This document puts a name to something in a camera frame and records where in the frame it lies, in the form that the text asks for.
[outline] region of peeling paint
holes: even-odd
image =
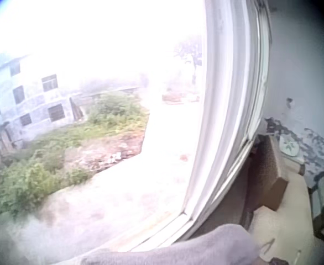
[[[305,176],[313,177],[324,171],[324,137],[310,128],[304,128],[301,135],[298,135],[285,127],[280,120],[265,118],[266,133],[274,135],[277,140],[280,135],[290,135],[299,145],[305,159]]]

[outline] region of building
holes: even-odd
[[[7,123],[15,146],[80,118],[70,99],[79,91],[77,76],[45,55],[22,56],[0,66],[0,126]]]

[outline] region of wall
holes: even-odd
[[[58,88],[44,92],[41,79],[56,74]],[[11,77],[9,66],[0,70],[0,124],[9,121],[13,141],[30,141],[39,134],[72,123],[69,95],[79,88],[73,66],[48,54],[31,55],[20,60],[20,73]],[[15,103],[13,89],[23,86],[25,100]],[[62,104],[65,118],[51,122],[48,108]],[[32,124],[22,126],[20,117],[30,114]]]
[[[309,186],[324,171],[324,19],[304,1],[269,1],[273,44],[262,132],[291,135]]]

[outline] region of ground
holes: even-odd
[[[85,184],[50,195],[26,220],[12,222],[1,216],[3,262],[66,260],[99,246],[109,247],[117,236],[179,213],[189,183],[199,114],[198,102],[155,106],[141,154],[97,173]],[[123,142],[119,137],[88,140],[66,150],[65,166],[94,167],[112,153],[139,150],[141,134],[124,134]],[[126,149],[124,142],[131,148]]]
[[[101,172],[141,152],[144,131],[90,139],[81,142],[81,146],[65,150],[65,170],[77,166],[94,173]]]

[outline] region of cloth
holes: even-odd
[[[101,252],[82,259],[84,265],[249,265],[259,248],[240,225],[222,225],[192,240],[146,252]]]

